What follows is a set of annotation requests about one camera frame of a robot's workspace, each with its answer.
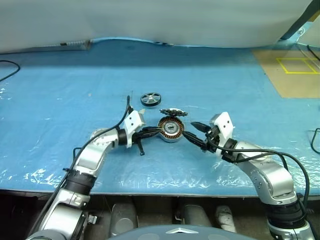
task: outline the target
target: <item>black wire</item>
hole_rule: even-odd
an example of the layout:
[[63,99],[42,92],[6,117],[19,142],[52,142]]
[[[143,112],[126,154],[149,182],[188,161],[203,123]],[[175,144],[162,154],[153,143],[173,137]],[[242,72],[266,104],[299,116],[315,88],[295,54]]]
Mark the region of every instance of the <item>black wire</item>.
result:
[[257,153],[257,152],[265,152],[263,154],[259,154],[259,155],[256,155],[256,156],[253,156],[253,157],[248,157],[246,159],[241,159],[241,160],[238,160],[238,163],[241,161],[241,162],[246,162],[246,161],[249,161],[249,160],[253,160],[253,159],[257,159],[257,158],[260,158],[260,157],[264,157],[264,156],[267,156],[267,155],[278,155],[278,156],[287,156],[289,158],[291,158],[292,160],[294,160],[298,166],[301,168],[302,172],[303,172],[303,175],[304,175],[304,179],[305,179],[305,190],[304,190],[304,199],[303,199],[303,205],[305,208],[307,208],[307,203],[308,203],[308,197],[309,197],[309,192],[310,192],[310,180],[309,180],[309,175],[305,169],[305,167],[302,165],[302,163],[296,159],[294,156],[288,154],[288,153],[285,153],[285,152],[278,152],[278,151],[274,151],[274,150],[270,150],[270,149],[232,149],[232,148],[225,148],[225,147],[221,147],[221,146],[218,146],[216,145],[211,139],[210,137],[208,136],[207,137],[207,140],[208,142],[213,145],[215,148],[217,149],[220,149],[220,150],[223,150],[223,151],[227,151],[227,152],[236,152],[236,153],[245,153],[245,152],[249,152],[249,153]]
[[14,64],[14,65],[17,66],[17,69],[16,69],[15,71],[13,71],[12,73],[10,73],[9,75],[7,75],[7,76],[5,76],[5,77],[3,77],[3,78],[0,78],[0,82],[3,81],[3,80],[5,80],[5,79],[7,79],[7,78],[9,78],[9,77],[11,77],[12,75],[15,75],[15,74],[16,74],[17,72],[19,72],[20,69],[21,69],[20,66],[19,66],[19,64],[15,63],[15,62],[13,62],[13,61],[0,60],[0,63],[10,63],[10,64]]
[[[80,154],[83,152],[83,150],[85,149],[86,146],[88,146],[91,142],[93,142],[94,140],[96,140],[98,137],[100,137],[101,135],[111,131],[112,129],[115,129],[117,127],[120,126],[120,124],[125,120],[126,116],[127,116],[127,113],[129,111],[129,108],[130,108],[130,97],[127,96],[126,97],[126,108],[125,108],[125,111],[124,111],[124,114],[123,114],[123,117],[121,118],[121,120],[116,124],[114,125],[113,127],[110,127],[102,132],[100,132],[99,134],[95,135],[93,138],[91,138],[90,140],[88,140],[82,147],[81,149],[79,150],[78,154],[76,155],[76,157],[73,159],[72,163],[71,163],[71,166],[69,169],[73,169],[75,164],[76,164],[76,161],[77,159],[79,158]],[[59,185],[55,188],[53,194],[51,195],[51,197],[48,199],[48,201],[45,203],[44,207],[42,208],[40,214],[38,215],[37,219],[35,220],[32,228],[30,229],[29,231],[29,236],[32,235],[34,232],[35,232],[35,229],[37,229],[39,227],[39,224],[40,224],[40,221],[42,221],[43,219],[43,216],[45,214],[45,212],[48,210],[50,204],[53,202],[54,198],[57,196],[58,194],[58,191],[59,189],[61,188],[61,186],[64,184],[64,182],[66,181],[67,179],[67,176],[69,175],[69,173],[67,172],[64,177],[62,178],[62,180],[60,181]]]
[[318,131],[320,131],[320,128],[319,128],[319,127],[316,128],[315,131],[314,131],[314,135],[313,135],[313,138],[312,138],[312,140],[311,140],[311,148],[312,148],[312,150],[315,151],[317,154],[320,154],[320,151],[316,150],[315,145],[314,145]]
[[310,53],[312,53],[313,56],[315,56],[316,59],[318,59],[320,61],[320,57],[318,57],[315,52],[310,48],[309,45],[306,46],[306,48],[310,51]]

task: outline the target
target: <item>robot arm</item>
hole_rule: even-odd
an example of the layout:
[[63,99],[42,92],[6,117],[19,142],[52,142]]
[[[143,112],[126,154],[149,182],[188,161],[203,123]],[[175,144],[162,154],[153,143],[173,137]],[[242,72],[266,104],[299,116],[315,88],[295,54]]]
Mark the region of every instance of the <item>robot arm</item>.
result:
[[256,192],[264,204],[268,227],[276,240],[315,240],[306,221],[305,210],[297,198],[290,173],[272,160],[261,147],[232,139],[234,126],[229,114],[215,115],[210,126],[200,122],[191,123],[204,132],[202,141],[190,132],[183,135],[203,151],[237,165],[251,179]]
[[132,144],[137,143],[142,154],[140,140],[152,137],[161,130],[157,127],[145,127],[142,131],[137,132],[144,124],[142,114],[131,109],[129,115],[124,119],[123,129],[96,130],[91,136],[92,141],[80,152],[73,168],[67,170],[67,177],[49,206],[39,228],[36,229],[37,232],[32,234],[28,240],[80,239],[89,221],[88,213],[84,211],[84,208],[90,200],[90,191],[99,176],[107,153],[119,145],[126,145],[127,148],[130,148]]

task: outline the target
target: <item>floor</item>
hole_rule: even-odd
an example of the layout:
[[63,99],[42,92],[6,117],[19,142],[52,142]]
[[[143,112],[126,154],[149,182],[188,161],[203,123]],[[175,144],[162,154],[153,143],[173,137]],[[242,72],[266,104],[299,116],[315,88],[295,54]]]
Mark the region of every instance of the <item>floor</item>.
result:
[[[0,210],[3,219],[0,240],[23,240],[41,207],[50,195],[46,193],[0,192]],[[233,213],[237,232],[257,240],[272,240],[265,213],[257,198],[195,198],[161,196],[105,196],[94,195],[89,212],[98,217],[95,225],[88,225],[85,240],[108,239],[111,209],[114,203],[132,200],[138,215],[138,226],[179,224],[179,206],[183,203],[199,204],[208,215],[213,227],[215,210],[228,205]],[[309,218],[315,229],[320,229],[320,199],[309,202]]]

